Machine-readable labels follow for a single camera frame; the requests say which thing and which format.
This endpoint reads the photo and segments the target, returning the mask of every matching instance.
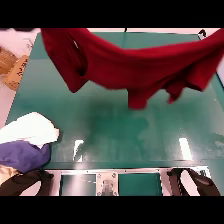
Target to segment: beige cloth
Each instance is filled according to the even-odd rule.
[[[18,170],[9,166],[0,165],[0,185],[16,174],[19,174]]]

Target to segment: red garment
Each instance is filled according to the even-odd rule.
[[[224,29],[194,42],[122,49],[86,28],[42,28],[45,49],[71,92],[88,80],[127,89],[132,109],[143,109],[159,89],[175,101],[184,87],[203,91],[224,54]]]

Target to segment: table surface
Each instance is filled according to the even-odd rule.
[[[95,34],[123,48],[198,40],[197,35],[188,34]],[[142,111],[129,110],[127,97],[126,90],[106,90],[92,82],[72,94],[47,56],[39,34],[7,123],[39,112],[60,129],[46,169],[208,165],[224,194],[224,92],[217,75],[205,92],[185,89],[172,105],[167,104],[164,90]],[[84,143],[73,159],[77,140]],[[190,150],[192,159],[182,150]]]

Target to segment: metal bracket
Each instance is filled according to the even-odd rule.
[[[118,173],[96,174],[96,196],[118,196]]]

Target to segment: green tabletop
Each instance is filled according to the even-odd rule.
[[[96,35],[123,48],[198,40],[197,35],[186,34]],[[39,112],[60,129],[46,169],[209,165],[224,194],[224,93],[217,75],[205,92],[185,89],[172,105],[167,104],[164,90],[142,111],[129,110],[127,97],[126,90],[106,90],[91,82],[72,94],[48,58],[39,34],[7,123]],[[73,159],[76,140],[84,144]],[[183,154],[184,147],[191,158]]]

